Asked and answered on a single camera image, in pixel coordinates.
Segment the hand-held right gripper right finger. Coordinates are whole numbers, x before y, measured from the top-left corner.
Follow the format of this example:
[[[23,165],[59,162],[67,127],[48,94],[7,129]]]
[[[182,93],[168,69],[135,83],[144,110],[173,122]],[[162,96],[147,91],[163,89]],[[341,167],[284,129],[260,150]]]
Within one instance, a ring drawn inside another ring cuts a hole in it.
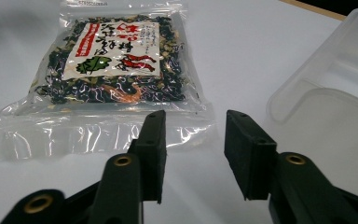
[[[358,224],[358,196],[308,157],[276,148],[250,116],[228,110],[224,154],[244,199],[267,200],[273,224]]]

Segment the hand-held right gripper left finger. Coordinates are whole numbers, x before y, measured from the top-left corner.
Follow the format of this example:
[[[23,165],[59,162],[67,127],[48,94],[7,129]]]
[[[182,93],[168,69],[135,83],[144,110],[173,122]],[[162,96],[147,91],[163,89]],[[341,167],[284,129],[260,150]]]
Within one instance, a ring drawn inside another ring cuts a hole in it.
[[[161,202],[166,158],[166,112],[159,110],[145,117],[126,153],[107,161],[88,224],[144,224],[144,202]]]

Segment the clear bag of dried vegetables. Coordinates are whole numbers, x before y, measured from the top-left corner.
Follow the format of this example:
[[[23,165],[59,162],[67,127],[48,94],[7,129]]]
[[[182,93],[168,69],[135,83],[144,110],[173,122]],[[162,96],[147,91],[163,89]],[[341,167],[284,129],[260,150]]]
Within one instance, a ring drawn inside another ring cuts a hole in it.
[[[61,0],[25,97],[0,109],[0,161],[122,151],[166,114],[167,145],[213,129],[187,45],[186,0]]]

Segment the translucent plastic container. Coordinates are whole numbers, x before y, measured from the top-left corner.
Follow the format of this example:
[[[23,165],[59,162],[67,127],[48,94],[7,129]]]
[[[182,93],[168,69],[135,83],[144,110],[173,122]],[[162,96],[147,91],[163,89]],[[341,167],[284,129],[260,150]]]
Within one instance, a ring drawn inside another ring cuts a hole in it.
[[[267,111],[280,152],[309,157],[358,195],[358,9],[269,98]]]

